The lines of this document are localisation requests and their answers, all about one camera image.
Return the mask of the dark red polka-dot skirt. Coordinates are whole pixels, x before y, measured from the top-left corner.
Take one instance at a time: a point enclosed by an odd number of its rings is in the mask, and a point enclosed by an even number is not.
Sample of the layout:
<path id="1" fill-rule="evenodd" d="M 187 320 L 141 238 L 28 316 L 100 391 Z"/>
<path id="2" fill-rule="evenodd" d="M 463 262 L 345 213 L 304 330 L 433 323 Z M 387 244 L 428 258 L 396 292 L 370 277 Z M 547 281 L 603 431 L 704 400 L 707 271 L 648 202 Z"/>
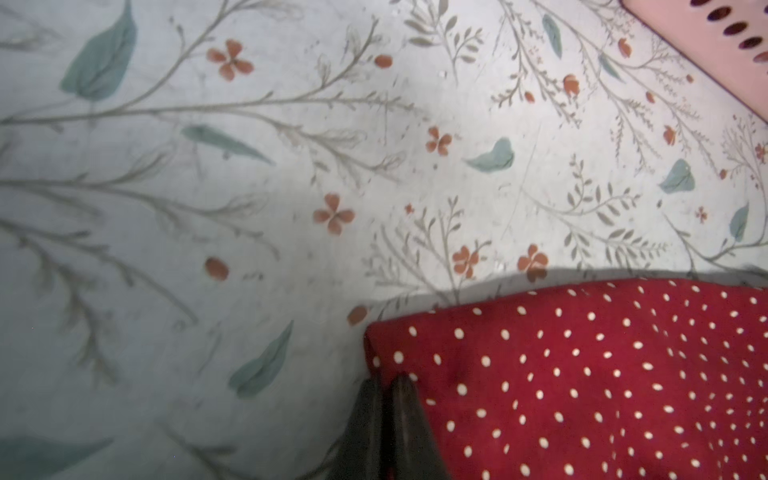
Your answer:
<path id="1" fill-rule="evenodd" d="M 542 289 L 370 325 L 455 479 L 763 479 L 767 294 L 684 279 Z"/>

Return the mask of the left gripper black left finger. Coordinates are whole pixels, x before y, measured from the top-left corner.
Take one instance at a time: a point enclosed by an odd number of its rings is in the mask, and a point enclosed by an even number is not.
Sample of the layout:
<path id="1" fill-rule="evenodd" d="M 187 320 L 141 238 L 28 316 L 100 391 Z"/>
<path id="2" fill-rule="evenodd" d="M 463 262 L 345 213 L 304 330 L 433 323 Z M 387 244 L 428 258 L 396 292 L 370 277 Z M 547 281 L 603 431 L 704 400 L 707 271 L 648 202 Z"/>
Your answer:
<path id="1" fill-rule="evenodd" d="M 383 392 L 375 379 L 365 380 L 328 472 L 328 480 L 377 480 L 381 473 Z"/>

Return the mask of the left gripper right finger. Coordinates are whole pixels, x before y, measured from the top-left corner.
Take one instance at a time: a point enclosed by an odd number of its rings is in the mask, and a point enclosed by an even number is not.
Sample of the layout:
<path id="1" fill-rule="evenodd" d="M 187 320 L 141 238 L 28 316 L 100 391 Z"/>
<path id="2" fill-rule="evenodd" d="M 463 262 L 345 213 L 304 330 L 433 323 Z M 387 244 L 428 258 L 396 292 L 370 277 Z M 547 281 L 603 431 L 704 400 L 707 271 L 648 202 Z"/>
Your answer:
<path id="1" fill-rule="evenodd" d="M 390 387 L 394 479 L 450 479 L 415 383 L 398 376 Z"/>

